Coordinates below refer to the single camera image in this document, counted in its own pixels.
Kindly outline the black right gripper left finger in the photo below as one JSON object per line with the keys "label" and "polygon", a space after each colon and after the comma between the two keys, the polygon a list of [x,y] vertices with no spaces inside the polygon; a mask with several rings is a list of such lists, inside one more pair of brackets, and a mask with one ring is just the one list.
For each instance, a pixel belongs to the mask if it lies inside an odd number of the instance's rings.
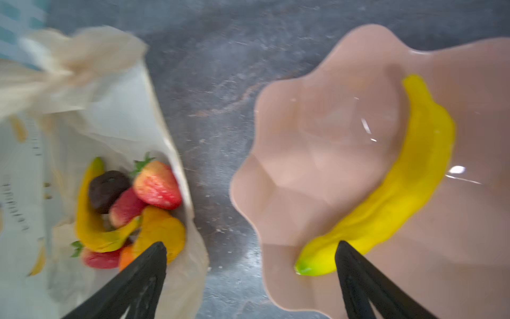
{"label": "black right gripper left finger", "polygon": [[154,318],[166,267],[166,248],[154,243],[65,318]]}

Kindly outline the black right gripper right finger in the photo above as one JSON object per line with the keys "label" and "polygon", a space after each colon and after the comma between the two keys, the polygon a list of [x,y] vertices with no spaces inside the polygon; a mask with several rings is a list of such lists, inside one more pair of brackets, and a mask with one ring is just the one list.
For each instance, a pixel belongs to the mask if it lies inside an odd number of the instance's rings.
{"label": "black right gripper right finger", "polygon": [[340,241],[335,254],[337,275],[349,318],[435,318],[348,242]]}

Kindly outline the orange fruit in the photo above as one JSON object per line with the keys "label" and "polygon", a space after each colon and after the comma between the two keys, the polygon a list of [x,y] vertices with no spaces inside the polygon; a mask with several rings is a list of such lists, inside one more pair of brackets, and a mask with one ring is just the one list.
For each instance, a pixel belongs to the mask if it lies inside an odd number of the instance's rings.
{"label": "orange fruit", "polygon": [[123,271],[130,263],[135,260],[133,252],[133,244],[124,247],[120,253],[119,258],[119,271]]}

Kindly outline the yellow green mango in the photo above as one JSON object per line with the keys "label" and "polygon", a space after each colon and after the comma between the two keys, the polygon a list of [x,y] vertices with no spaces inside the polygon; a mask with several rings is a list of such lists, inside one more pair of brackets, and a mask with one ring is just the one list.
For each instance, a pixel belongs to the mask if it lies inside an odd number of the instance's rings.
{"label": "yellow green mango", "polygon": [[135,217],[119,229],[112,231],[106,229],[102,217],[90,204],[88,195],[90,182],[104,172],[103,160],[99,157],[94,158],[83,175],[76,205],[76,236],[86,248],[97,253],[108,253],[122,248],[142,222],[141,217]]}

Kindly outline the yellow round lemon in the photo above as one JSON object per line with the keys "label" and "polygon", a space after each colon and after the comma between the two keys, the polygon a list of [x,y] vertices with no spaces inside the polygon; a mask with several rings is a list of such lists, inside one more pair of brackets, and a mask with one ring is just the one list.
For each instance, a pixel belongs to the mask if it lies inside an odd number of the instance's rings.
{"label": "yellow round lemon", "polygon": [[162,242],[166,248],[167,264],[169,265],[185,247],[186,229],[184,224],[168,211],[147,206],[142,211],[141,229],[133,244],[134,257],[139,257],[150,246],[158,242]]}

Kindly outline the red orange strawberry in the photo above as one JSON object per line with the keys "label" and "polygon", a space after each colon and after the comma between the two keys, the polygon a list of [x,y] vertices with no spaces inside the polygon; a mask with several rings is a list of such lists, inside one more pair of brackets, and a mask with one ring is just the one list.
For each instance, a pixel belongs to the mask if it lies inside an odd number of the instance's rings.
{"label": "red orange strawberry", "polygon": [[172,169],[156,160],[149,152],[143,160],[134,162],[134,170],[130,175],[133,178],[134,193],[148,205],[174,210],[183,203]]}

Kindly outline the yellow banana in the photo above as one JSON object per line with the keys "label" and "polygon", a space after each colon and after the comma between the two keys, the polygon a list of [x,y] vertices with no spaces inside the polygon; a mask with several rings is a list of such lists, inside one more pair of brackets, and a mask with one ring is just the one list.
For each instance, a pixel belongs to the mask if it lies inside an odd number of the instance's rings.
{"label": "yellow banana", "polygon": [[380,186],[329,233],[312,239],[294,270],[302,276],[336,271],[340,242],[362,255],[390,239],[430,200],[448,170],[456,140],[456,124],[437,104],[424,79],[412,74],[402,81],[409,100],[405,139],[397,160]]}

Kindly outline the banana print plastic bag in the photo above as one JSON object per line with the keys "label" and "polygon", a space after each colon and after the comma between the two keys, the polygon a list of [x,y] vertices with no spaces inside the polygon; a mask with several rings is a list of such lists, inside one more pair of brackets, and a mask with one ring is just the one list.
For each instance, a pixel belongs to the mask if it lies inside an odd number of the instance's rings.
{"label": "banana print plastic bag", "polygon": [[195,318],[209,258],[187,179],[148,73],[147,45],[113,27],[68,37],[41,29],[21,46],[34,67],[1,60],[1,317],[62,318],[117,274],[78,257],[78,196],[86,169],[136,171],[154,156],[173,170],[185,246],[166,268],[157,318]]}

